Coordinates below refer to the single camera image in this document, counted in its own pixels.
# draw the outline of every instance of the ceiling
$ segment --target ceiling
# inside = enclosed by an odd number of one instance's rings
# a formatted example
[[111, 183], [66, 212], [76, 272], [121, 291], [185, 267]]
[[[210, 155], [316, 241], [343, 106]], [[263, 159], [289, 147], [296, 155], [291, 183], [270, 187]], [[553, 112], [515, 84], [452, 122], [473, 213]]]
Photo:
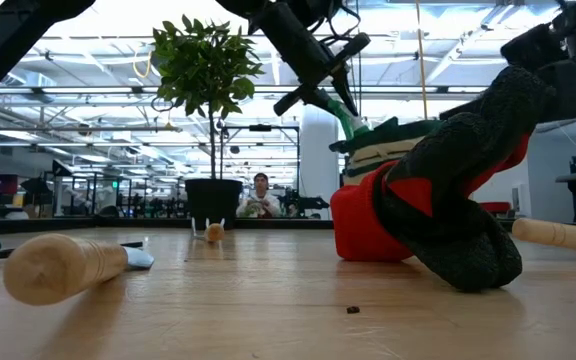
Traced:
[[[349, 6], [354, 8], [355, 3], [351, 1]], [[362, 90], [362, 116], [372, 126], [393, 116], [400, 122], [422, 119], [422, 65], [430, 117], [472, 99], [505, 66], [500, 47], [530, 27], [552, 19], [556, 8], [554, 1], [527, 6], [424, 1], [420, 9], [422, 62], [418, 59], [414, 3], [360, 1], [360, 31], [369, 34], [372, 41], [361, 59], [355, 57], [349, 62], [349, 80], [354, 91]], [[238, 26], [247, 27], [243, 19], [215, 1], [189, 0], [97, 0], [79, 17], [53, 26], [0, 84], [0, 128], [8, 130], [0, 131], [0, 147], [34, 149], [29, 145], [41, 143], [54, 155], [75, 164], [113, 164], [123, 167], [125, 173], [150, 166], [146, 169], [150, 175], [206, 176], [210, 160], [205, 146], [209, 142], [208, 121], [187, 117], [181, 110], [160, 113], [151, 106], [160, 81], [156, 69], [149, 66], [152, 28], [161, 27], [164, 20], [180, 23], [182, 14], [216, 23], [230, 21], [233, 31]], [[341, 13], [333, 20], [339, 31], [354, 23], [354, 18]], [[324, 25], [316, 36], [330, 33]], [[298, 85], [295, 74], [261, 33], [250, 38], [256, 43], [255, 52], [266, 74], [254, 79], [258, 91], [255, 99], [243, 104], [243, 114], [231, 114], [226, 126], [263, 123], [298, 127], [303, 105], [294, 106], [282, 117], [272, 110], [283, 94]], [[450, 87], [449, 93], [433, 94], [440, 86]], [[44, 91], [38, 95], [27, 87], [42, 87]], [[165, 129], [166, 124], [174, 131]], [[88, 134], [65, 131], [81, 126], [96, 129]], [[294, 182], [296, 131], [235, 132], [230, 130], [226, 141], [229, 146], [237, 145], [239, 153], [225, 148], [226, 176], [247, 177], [263, 170], [272, 173], [275, 183]], [[141, 170], [136, 172], [144, 176]]]

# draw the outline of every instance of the wooden table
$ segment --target wooden table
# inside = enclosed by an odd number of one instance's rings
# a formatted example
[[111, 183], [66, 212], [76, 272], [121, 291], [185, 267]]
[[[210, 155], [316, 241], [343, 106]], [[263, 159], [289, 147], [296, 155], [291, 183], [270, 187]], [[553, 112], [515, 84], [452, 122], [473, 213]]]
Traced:
[[0, 261], [0, 360], [576, 359], [568, 250], [521, 244], [517, 281], [466, 295], [416, 260], [339, 261], [325, 230], [237, 230], [217, 246], [182, 229], [64, 233], [144, 240], [157, 261], [42, 308], [7, 295]]

